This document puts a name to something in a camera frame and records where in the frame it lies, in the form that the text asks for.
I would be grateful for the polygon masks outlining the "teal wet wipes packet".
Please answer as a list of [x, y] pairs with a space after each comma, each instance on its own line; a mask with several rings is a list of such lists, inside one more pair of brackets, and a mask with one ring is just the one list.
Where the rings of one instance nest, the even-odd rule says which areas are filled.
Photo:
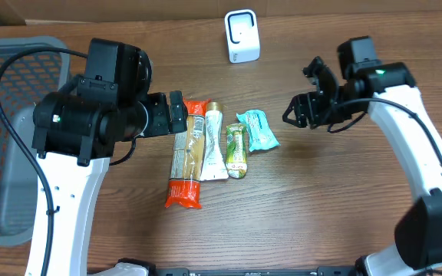
[[271, 131], [266, 114], [262, 110], [247, 110], [236, 114], [238, 121], [247, 127], [249, 134], [249, 151], [270, 150], [279, 146], [279, 141]]

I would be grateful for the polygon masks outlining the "white tube gold cap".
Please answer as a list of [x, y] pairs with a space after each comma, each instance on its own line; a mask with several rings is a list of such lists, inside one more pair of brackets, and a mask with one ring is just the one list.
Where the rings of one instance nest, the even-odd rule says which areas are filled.
[[207, 104], [205, 123], [206, 148], [200, 180], [227, 179], [229, 176], [219, 145], [223, 126], [223, 107], [220, 103], [210, 102]]

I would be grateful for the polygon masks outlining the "green snack packet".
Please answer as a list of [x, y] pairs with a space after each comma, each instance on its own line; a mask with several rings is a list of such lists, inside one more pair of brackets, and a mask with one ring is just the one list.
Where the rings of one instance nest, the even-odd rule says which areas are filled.
[[226, 168], [228, 175], [241, 179], [247, 172], [247, 156], [245, 142], [246, 126], [233, 123], [226, 127]]

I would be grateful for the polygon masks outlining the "orange pasta package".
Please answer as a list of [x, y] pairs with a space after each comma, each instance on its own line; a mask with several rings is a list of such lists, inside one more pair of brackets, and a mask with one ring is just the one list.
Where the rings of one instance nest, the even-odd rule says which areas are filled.
[[187, 129], [177, 133], [165, 207], [173, 204], [201, 209], [200, 175], [205, 149], [205, 114], [208, 100], [183, 100], [187, 108]]

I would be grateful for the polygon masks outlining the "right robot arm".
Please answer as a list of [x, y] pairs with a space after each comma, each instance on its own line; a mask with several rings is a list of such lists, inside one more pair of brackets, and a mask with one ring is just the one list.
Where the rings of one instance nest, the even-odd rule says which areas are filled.
[[404, 170], [413, 203], [397, 223], [394, 243], [360, 257], [352, 275], [442, 273], [442, 139], [417, 83], [401, 62], [385, 64], [368, 36], [337, 49], [341, 78], [316, 57], [303, 69], [315, 90], [292, 98], [282, 119], [295, 127], [339, 133], [370, 117]]

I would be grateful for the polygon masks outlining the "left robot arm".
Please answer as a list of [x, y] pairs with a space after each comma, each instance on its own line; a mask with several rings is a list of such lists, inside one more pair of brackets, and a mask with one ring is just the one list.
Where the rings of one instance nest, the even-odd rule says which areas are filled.
[[140, 48], [95, 38], [77, 86], [36, 105], [32, 146], [43, 176], [27, 274], [86, 274], [97, 196], [115, 144], [186, 130], [182, 94], [151, 93], [152, 75]]

